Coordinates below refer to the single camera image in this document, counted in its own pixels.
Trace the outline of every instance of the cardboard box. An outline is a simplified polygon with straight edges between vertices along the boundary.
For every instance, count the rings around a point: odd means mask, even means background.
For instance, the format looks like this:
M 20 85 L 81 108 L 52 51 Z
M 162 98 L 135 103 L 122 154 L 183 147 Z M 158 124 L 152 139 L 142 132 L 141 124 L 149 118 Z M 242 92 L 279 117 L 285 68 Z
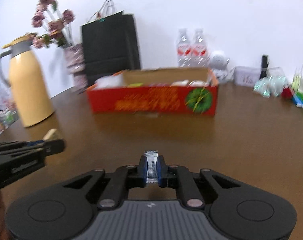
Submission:
M 218 81 L 207 68 L 162 68 L 157 70 L 125 70 L 126 85 L 143 83 L 140 87 L 87 89 L 87 96 L 94 113 L 113 111 L 175 112 L 214 115 L 217 105 Z M 173 82 L 188 79 L 207 81 L 207 87 L 170 86 Z

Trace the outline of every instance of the green circle print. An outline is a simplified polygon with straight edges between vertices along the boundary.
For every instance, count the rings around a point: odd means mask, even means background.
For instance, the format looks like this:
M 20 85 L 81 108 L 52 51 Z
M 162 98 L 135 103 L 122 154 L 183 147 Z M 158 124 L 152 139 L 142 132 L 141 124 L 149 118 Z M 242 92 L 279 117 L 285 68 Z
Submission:
M 195 88 L 185 98 L 186 106 L 195 113 L 207 111 L 213 103 L 213 96 L 205 88 Z

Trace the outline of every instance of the small toy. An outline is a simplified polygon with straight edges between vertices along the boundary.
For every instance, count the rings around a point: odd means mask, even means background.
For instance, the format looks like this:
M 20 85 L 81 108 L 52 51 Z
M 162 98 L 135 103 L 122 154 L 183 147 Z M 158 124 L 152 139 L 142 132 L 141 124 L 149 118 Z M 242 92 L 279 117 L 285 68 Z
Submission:
M 285 87 L 283 89 L 283 92 L 281 93 L 281 97 L 284 98 L 284 99 L 292 99 L 293 98 L 293 93 L 290 89 L 290 87 Z
M 298 96 L 293 95 L 292 101 L 293 101 L 293 103 L 294 103 L 297 107 L 303 108 L 303 101 L 300 100 L 300 99 L 298 98 Z

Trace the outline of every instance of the circular pad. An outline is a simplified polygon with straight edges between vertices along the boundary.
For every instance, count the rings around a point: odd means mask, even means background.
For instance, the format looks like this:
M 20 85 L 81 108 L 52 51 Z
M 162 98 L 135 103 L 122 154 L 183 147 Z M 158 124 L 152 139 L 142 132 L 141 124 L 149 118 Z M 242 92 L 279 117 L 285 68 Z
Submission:
M 209 215 L 219 230 L 241 240 L 282 239 L 290 235 L 297 220 L 287 200 L 253 187 L 223 190 Z
M 29 216 L 38 222 L 51 222 L 61 218 L 66 212 L 63 203 L 56 200 L 42 200 L 29 208 Z
M 274 214 L 273 207 L 263 201 L 247 200 L 237 206 L 239 216 L 250 221 L 264 221 Z
M 52 187 L 15 201 L 7 211 L 6 225 L 17 239 L 63 240 L 79 234 L 92 217 L 81 191 Z

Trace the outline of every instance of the water bottle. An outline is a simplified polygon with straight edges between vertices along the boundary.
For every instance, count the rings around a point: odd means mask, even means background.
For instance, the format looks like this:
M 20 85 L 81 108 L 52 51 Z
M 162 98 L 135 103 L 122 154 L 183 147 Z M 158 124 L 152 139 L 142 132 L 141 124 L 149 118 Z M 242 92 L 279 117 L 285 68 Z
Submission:
M 189 67 L 191 63 L 191 46 L 187 36 L 187 29 L 179 29 L 177 56 L 179 67 Z
M 207 59 L 207 44 L 203 38 L 203 30 L 196 29 L 194 43 L 192 45 L 191 66 L 205 67 L 207 66 Z

